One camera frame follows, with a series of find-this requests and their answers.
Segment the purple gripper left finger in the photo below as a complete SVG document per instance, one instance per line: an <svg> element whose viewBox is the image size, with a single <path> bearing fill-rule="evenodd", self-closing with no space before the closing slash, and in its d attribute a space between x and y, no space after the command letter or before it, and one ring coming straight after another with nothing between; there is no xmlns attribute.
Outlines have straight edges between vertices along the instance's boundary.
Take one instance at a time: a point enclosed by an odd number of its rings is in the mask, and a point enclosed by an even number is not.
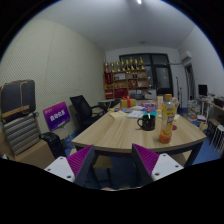
<svg viewBox="0 0 224 224"><path fill-rule="evenodd" d="M76 185L83 186L88 170L95 156L94 146L87 146L69 157L58 157L45 171Z"/></svg>

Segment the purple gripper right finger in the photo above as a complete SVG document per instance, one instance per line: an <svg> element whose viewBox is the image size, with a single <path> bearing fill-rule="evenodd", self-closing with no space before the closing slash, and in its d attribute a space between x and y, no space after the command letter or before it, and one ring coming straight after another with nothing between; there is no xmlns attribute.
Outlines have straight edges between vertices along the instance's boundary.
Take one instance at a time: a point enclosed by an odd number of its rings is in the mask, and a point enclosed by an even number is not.
<svg viewBox="0 0 224 224"><path fill-rule="evenodd" d="M168 154L157 154L137 144L132 145L132 156L144 185L182 169L182 166Z"/></svg>

